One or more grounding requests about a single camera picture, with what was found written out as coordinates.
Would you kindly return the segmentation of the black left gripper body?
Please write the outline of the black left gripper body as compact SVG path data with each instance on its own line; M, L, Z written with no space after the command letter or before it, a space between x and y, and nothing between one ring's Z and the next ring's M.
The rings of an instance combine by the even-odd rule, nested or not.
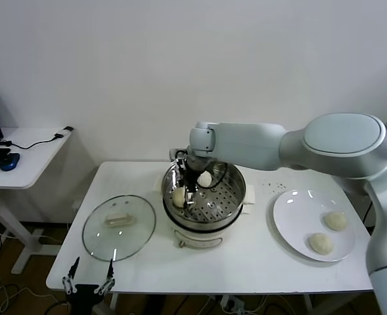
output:
M72 289L74 299L91 299L97 296L99 286L97 284L76 284Z

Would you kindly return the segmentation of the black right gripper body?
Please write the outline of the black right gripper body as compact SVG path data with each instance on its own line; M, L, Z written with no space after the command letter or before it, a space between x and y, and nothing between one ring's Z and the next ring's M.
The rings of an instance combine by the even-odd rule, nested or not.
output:
M195 193L197 191L196 183L198 180L198 171L194 170L188 163L185 162L184 183L188 193Z

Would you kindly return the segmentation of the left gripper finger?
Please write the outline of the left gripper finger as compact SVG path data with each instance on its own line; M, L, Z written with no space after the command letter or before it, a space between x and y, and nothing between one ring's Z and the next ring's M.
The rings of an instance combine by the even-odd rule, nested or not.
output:
M75 260L75 263L70 267L68 274L62 278L62 284L66 294L74 294L77 293L76 285L74 284L74 276L76 274L76 270L78 268L80 258L78 257Z
M114 279L113 262L114 262L114 260L111 259L109 262L109 265L108 265L106 281L94 290L95 294L107 295L111 291L111 289L114 287L116 280Z

